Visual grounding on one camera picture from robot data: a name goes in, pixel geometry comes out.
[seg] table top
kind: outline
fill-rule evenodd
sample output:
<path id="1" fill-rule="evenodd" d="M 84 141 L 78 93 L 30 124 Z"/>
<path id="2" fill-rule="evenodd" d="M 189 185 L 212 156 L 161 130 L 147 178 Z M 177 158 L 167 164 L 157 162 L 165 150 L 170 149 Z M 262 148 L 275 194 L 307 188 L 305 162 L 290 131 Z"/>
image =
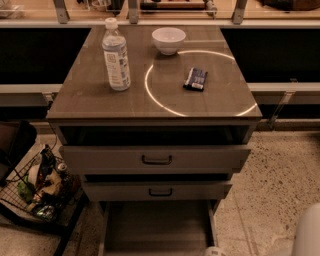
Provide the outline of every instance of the table top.
<path id="1" fill-rule="evenodd" d="M 260 119 L 260 110 L 218 26 L 175 26 L 186 32 L 178 53 L 162 55 L 151 34 L 159 26 L 121 25 L 126 37 L 131 86 L 108 84 L 101 42 L 93 26 L 48 119 Z M 183 88 L 192 67 L 208 72 L 204 91 Z"/>

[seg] terrazzo floor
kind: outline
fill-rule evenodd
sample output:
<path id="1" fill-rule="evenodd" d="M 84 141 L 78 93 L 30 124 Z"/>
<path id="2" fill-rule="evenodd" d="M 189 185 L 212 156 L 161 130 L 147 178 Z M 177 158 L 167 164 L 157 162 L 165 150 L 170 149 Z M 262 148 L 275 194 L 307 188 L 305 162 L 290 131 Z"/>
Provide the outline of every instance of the terrazzo floor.
<path id="1" fill-rule="evenodd" d="M 25 158 L 54 142 L 54 135 L 39 135 Z M 218 246 L 227 256 L 290 249 L 299 217 L 320 201 L 320 131 L 256 131 L 249 146 L 252 152 L 214 216 Z M 90 202 L 63 255 L 98 255 L 102 229 L 99 206 Z M 1 214 L 0 237 L 0 256 L 51 256 L 59 243 L 59 237 L 14 226 Z"/>

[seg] white object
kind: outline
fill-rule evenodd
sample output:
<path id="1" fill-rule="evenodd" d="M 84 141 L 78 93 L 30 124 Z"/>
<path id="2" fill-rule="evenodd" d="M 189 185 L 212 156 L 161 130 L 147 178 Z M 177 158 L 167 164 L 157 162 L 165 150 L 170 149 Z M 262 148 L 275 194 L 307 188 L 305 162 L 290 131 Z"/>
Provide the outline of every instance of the white object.
<path id="1" fill-rule="evenodd" d="M 106 5 L 106 3 L 102 0 L 95 0 L 92 1 L 92 6 L 99 12 L 106 12 L 108 6 Z"/>
<path id="2" fill-rule="evenodd" d="M 320 255 L 320 203 L 310 206 L 300 218 L 292 256 Z"/>
<path id="3" fill-rule="evenodd" d="M 186 33 L 178 28 L 163 27 L 152 32 L 153 43 L 164 55 L 172 55 L 183 45 Z"/>
<path id="4" fill-rule="evenodd" d="M 30 182 L 33 186 L 36 186 L 38 180 L 40 164 L 33 165 L 29 170 L 28 182 Z"/>
<path id="5" fill-rule="evenodd" d="M 206 249 L 203 256 L 227 256 L 227 254 L 219 247 L 210 246 Z"/>
<path id="6" fill-rule="evenodd" d="M 115 18 L 108 18 L 105 21 L 107 31 L 102 40 L 102 48 L 108 69 L 109 84 L 112 89 L 123 91 L 131 84 L 127 42 L 118 30 Z"/>

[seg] open drawer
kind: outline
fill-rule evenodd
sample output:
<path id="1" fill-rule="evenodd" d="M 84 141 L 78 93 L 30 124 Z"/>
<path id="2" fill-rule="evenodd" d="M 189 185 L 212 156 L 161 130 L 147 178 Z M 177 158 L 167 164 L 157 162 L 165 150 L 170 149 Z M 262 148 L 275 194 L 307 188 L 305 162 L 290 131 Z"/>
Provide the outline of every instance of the open drawer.
<path id="1" fill-rule="evenodd" d="M 234 173 L 244 165 L 246 145 L 62 146 L 73 174 Z"/>
<path id="2" fill-rule="evenodd" d="M 207 201 L 112 202 L 99 256 L 204 255 L 215 240 L 212 220 Z"/>

